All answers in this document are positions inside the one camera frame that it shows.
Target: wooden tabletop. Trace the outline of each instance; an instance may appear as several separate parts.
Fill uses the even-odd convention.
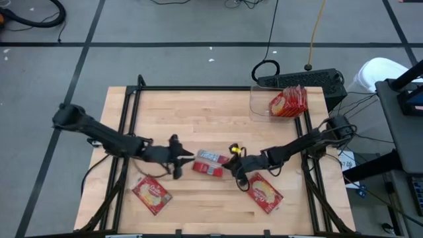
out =
[[[124,92],[125,87],[110,87],[102,113],[101,122],[115,130],[118,129]],[[321,88],[307,88],[307,92],[311,121],[313,126],[318,126],[328,116],[323,92]],[[168,145],[169,137],[178,134],[184,148],[193,153],[206,149],[228,157],[228,147],[235,142],[246,147],[248,154],[258,154],[261,149],[285,145],[297,138],[293,120],[284,123],[251,120],[249,100],[249,91],[142,91],[135,133],[153,138],[155,145]],[[334,149],[328,149],[328,153],[337,156]],[[102,157],[104,150],[94,149],[91,166]],[[76,229],[89,221],[104,200],[111,161],[106,160],[88,176]],[[159,165],[135,162],[152,175],[163,173]],[[175,229],[182,229],[184,234],[246,235],[263,234],[264,229],[269,229],[273,235],[313,234],[300,163],[297,154],[285,163],[278,177],[260,171],[284,196],[279,209],[270,215],[237,188],[229,171],[224,171],[223,178],[215,178],[195,172],[191,165],[186,165],[180,179],[173,180],[170,175],[158,179],[173,199],[154,216],[129,189],[140,176],[131,161],[118,232],[175,233]],[[320,163],[329,204],[349,228],[355,229],[338,162],[324,157]],[[320,228],[324,231],[317,201],[316,206]],[[113,204],[108,227],[114,209]]]

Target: black metal frame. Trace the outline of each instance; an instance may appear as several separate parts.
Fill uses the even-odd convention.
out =
[[[168,87],[168,86],[145,86],[145,85],[138,85],[138,86],[127,86],[124,98],[124,104],[122,107],[122,113],[120,117],[120,123],[118,132],[124,132],[124,125],[126,122],[126,117],[128,115],[128,108],[130,98],[133,94],[135,94],[134,104],[132,107],[132,115],[130,120],[130,127],[129,127],[129,134],[134,134],[135,131],[135,122],[137,118],[137,111],[139,106],[139,100],[141,97],[141,91],[249,91],[249,86],[175,86],[175,87]],[[311,119],[309,112],[306,111],[304,113],[305,123],[307,131],[310,131],[313,127],[311,125]],[[295,119],[295,127],[297,130],[297,135],[302,136],[303,130],[301,127],[301,120],[299,118]],[[308,155],[305,151],[301,152],[301,158],[303,160],[307,160]],[[123,158],[122,164],[122,171],[124,175],[127,175],[128,171],[128,163],[130,158]],[[110,174],[108,179],[106,197],[110,195],[112,187],[114,186],[114,181],[116,179],[116,172],[118,170],[118,162],[119,158],[114,157],[112,166],[110,168]],[[323,184],[323,178],[321,174],[321,168],[319,162],[317,160],[313,160],[315,166],[315,178],[317,181],[317,186],[319,191],[325,196],[325,188]],[[325,229],[326,231],[320,231],[319,228],[319,220],[317,217],[317,210],[315,205],[315,195],[311,192],[311,190],[307,187],[307,198],[309,203],[310,209],[310,217],[311,223],[313,226],[313,233],[314,235],[309,236],[319,236],[319,237],[360,237],[360,238],[382,238],[378,236],[369,236],[369,235],[358,235],[358,234],[345,234],[345,233],[334,233],[332,232],[332,225],[330,218],[328,217],[326,211],[323,210],[323,218],[325,222]],[[44,236],[37,236],[37,238],[64,238],[64,237],[90,237],[90,238],[97,238],[97,237],[105,237],[106,235],[117,235],[118,234],[118,227],[120,222],[120,214],[122,212],[122,203],[124,201],[124,186],[120,189],[117,199],[116,199],[116,209],[114,212],[114,217],[112,220],[112,229],[106,229],[107,227],[107,219],[108,219],[108,209],[106,210],[105,214],[103,215],[100,226],[98,231],[80,231],[76,233],[68,233],[68,234],[56,234],[56,235],[44,235]],[[263,235],[189,235],[189,234],[182,234],[182,230],[177,229],[175,234],[142,234],[143,238],[183,238],[183,237],[190,237],[190,238],[204,238],[204,237],[226,237],[226,238],[241,238],[241,237],[248,237],[248,238],[288,238],[291,235],[271,235],[269,230],[264,230]]]

